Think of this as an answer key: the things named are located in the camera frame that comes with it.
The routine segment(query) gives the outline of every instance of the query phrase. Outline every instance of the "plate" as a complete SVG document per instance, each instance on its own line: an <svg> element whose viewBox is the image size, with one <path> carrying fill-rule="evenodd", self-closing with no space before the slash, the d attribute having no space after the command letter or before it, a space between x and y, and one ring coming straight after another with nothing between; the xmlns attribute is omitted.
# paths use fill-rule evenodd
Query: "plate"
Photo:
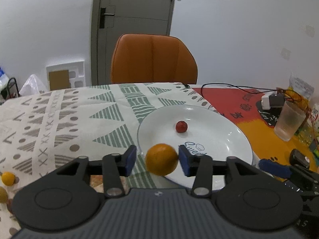
<svg viewBox="0 0 319 239"><path fill-rule="evenodd" d="M177 133L175 125L185 121L188 129ZM211 110L192 105L164 106L147 115L138 128L138 146L145 157L152 146L165 143L178 152L184 144L192 153L211 156L214 160L225 161L228 156L236 156L252 164L253 151L244 133L230 120ZM174 183L191 188L195 177L184 176L181 165L165 176ZM213 177L213 190L225 186L224 176Z"/></svg>

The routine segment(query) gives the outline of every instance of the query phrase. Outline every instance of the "yellow ball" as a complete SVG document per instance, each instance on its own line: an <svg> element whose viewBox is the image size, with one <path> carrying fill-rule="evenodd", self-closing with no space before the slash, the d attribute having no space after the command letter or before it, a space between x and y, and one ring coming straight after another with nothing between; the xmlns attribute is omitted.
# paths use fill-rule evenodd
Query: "yellow ball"
<svg viewBox="0 0 319 239"><path fill-rule="evenodd" d="M14 184L15 175L11 172L4 172L1 175L1 180L4 185L12 186Z"/></svg>
<svg viewBox="0 0 319 239"><path fill-rule="evenodd" d="M167 144L152 146L145 156L146 169L159 176L165 176L175 170L178 155L174 148Z"/></svg>
<svg viewBox="0 0 319 239"><path fill-rule="evenodd" d="M7 200L8 200L7 191L3 187L0 187L0 203L6 203Z"/></svg>

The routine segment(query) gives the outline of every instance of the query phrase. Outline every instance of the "white wall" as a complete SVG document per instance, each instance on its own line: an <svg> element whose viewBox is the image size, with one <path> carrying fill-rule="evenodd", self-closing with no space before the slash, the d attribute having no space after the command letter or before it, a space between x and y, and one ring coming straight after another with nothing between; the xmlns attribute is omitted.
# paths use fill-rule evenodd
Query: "white wall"
<svg viewBox="0 0 319 239"><path fill-rule="evenodd" d="M319 0L176 1L171 35L193 54L200 84L285 88L293 71L319 92Z"/></svg>
<svg viewBox="0 0 319 239"><path fill-rule="evenodd" d="M21 87L46 65L85 61L91 83L92 0L0 0L0 66Z"/></svg>

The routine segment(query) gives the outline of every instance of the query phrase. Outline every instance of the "chair backrest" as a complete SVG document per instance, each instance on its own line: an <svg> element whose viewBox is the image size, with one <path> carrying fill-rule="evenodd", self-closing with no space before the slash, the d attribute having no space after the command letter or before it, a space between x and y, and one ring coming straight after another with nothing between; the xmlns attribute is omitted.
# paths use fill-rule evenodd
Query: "chair backrest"
<svg viewBox="0 0 319 239"><path fill-rule="evenodd" d="M196 62L178 38L124 34L118 39L111 62L112 83L196 81Z"/></svg>

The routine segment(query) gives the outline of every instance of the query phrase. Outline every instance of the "plastic cup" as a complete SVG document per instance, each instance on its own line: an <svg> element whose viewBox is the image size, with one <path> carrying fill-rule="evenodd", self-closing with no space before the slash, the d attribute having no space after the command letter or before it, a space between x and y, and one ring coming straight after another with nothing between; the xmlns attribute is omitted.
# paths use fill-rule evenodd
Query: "plastic cup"
<svg viewBox="0 0 319 239"><path fill-rule="evenodd" d="M285 101L274 132L283 141L289 141L305 118L306 114L296 104Z"/></svg>

